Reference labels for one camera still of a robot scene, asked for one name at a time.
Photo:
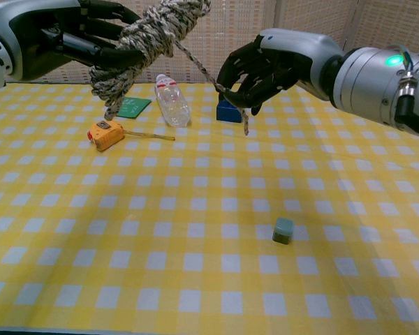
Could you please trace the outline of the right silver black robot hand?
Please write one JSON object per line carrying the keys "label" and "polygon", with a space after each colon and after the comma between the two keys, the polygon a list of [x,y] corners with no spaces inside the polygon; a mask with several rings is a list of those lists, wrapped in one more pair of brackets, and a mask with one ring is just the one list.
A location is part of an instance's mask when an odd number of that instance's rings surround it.
{"label": "right silver black robot hand", "polygon": [[216,82],[220,101],[258,114],[262,104],[298,85],[322,101],[333,101],[344,52],[329,36],[287,29],[264,29],[254,41],[231,52]]}

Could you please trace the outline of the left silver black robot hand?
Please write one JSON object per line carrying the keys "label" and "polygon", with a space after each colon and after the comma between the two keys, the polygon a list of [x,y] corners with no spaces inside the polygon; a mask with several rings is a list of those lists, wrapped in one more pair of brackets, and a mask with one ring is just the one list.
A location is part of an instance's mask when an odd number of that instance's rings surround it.
{"label": "left silver black robot hand", "polygon": [[114,1],[1,1],[0,88],[7,77],[36,80],[76,61],[126,69],[144,60],[138,49],[119,49],[123,28],[139,16]]}

